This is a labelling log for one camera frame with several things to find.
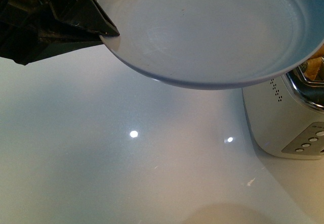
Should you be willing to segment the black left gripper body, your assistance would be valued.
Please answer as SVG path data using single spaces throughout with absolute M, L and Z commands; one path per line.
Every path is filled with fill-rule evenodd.
M 81 10 L 89 0 L 1 0 L 1 57 L 17 64 L 93 46 Z

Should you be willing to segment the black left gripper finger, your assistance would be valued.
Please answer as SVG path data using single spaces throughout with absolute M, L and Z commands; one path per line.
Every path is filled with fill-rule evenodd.
M 119 36 L 117 27 L 95 0 L 49 0 L 56 20 L 102 36 Z

